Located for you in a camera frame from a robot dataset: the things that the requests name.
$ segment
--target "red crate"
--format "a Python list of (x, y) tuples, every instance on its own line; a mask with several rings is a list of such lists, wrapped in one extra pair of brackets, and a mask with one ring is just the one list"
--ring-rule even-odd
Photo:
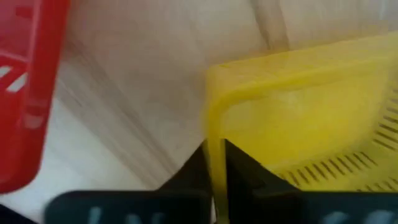
[(0, 0), (0, 192), (36, 175), (68, 0)]

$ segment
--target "wooden surface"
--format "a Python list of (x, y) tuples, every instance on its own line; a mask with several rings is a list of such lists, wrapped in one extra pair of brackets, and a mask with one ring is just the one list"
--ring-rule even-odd
[(396, 0), (72, 0), (42, 168), (0, 203), (156, 189), (203, 140), (211, 64), (398, 28)]

